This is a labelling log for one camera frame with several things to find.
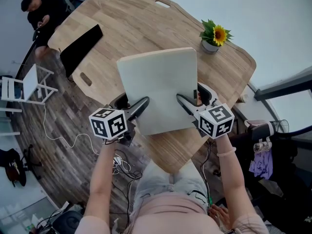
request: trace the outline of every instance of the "potted plant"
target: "potted plant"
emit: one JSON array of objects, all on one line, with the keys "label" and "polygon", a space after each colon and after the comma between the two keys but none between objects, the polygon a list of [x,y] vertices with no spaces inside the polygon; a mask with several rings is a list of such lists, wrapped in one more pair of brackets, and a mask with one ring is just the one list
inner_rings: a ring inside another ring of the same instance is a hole
[{"label": "potted plant", "polygon": [[199,35],[202,39],[201,45],[206,53],[215,54],[225,41],[231,39],[230,30],[222,28],[221,25],[216,25],[214,21],[209,19],[208,21],[202,20],[202,24],[205,27],[205,31],[200,32]]}]

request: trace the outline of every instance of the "black shirt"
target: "black shirt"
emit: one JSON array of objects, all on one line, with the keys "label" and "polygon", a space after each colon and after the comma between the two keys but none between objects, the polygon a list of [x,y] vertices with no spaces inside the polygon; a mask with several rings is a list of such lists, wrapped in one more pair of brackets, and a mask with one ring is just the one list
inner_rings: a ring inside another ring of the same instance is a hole
[{"label": "black shirt", "polygon": [[41,0],[41,6],[28,13],[27,19],[34,29],[37,29],[39,21],[42,21],[46,15],[50,16],[50,20],[44,25],[40,31],[54,31],[65,19],[67,3],[65,0]]}]

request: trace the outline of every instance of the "gray pants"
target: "gray pants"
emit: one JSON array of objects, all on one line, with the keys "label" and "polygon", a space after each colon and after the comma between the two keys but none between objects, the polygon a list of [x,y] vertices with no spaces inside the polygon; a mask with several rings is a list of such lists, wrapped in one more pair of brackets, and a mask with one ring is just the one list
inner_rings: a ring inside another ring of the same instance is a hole
[{"label": "gray pants", "polygon": [[207,188],[195,165],[189,160],[177,174],[173,174],[174,183],[170,183],[170,174],[151,161],[143,172],[135,194],[133,212],[139,210],[143,199],[165,192],[188,195],[207,211]]}]

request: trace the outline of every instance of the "man in black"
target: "man in black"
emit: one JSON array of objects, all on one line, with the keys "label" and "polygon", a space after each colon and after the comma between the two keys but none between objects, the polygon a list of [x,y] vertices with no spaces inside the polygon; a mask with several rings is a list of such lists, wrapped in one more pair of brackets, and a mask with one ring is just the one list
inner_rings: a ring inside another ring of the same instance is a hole
[{"label": "man in black", "polygon": [[48,40],[65,20],[68,13],[65,0],[23,0],[22,11],[27,11],[28,21],[33,28],[39,29],[35,55],[41,59],[49,50]]}]

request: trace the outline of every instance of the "white board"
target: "white board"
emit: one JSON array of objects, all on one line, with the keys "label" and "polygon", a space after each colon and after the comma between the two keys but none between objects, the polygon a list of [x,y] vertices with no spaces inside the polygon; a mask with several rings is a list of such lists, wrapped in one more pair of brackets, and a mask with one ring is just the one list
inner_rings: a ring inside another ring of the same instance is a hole
[{"label": "white board", "polygon": [[117,67],[130,105],[143,97],[150,98],[150,104],[136,120],[142,135],[194,127],[176,95],[185,95],[196,102],[195,49],[169,49],[124,57],[117,61]]}]

